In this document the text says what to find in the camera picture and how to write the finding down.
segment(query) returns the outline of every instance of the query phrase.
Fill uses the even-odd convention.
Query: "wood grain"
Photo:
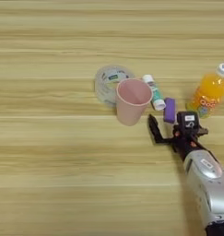
[[[152,73],[183,110],[221,62],[222,0],[0,1],[0,235],[205,235],[180,158],[149,137],[162,113],[123,126],[93,83]],[[224,101],[202,126],[224,166]]]

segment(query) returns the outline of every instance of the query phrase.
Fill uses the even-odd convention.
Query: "bottle cap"
[[[142,78],[146,83],[154,82],[154,79],[153,79],[152,75],[144,75]]]
[[[218,66],[217,73],[219,76],[224,77],[224,63]]]
[[[164,100],[154,100],[152,101],[152,104],[156,111],[161,111],[166,108],[166,103]]]

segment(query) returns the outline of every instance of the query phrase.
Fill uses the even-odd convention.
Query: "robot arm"
[[[163,138],[155,117],[148,125],[156,143],[172,145],[183,160],[187,182],[193,190],[207,236],[224,236],[224,170],[213,154],[198,143],[208,133],[195,112],[179,112],[173,138]]]

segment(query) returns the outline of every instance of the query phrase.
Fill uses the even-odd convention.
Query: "pink cup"
[[[125,125],[138,122],[152,99],[150,87],[140,79],[122,80],[116,88],[117,118]]]

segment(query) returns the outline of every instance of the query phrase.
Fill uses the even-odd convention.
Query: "orange bottle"
[[[193,99],[186,103],[187,110],[196,111],[200,118],[207,118],[224,96],[224,64],[215,73],[206,74]]]

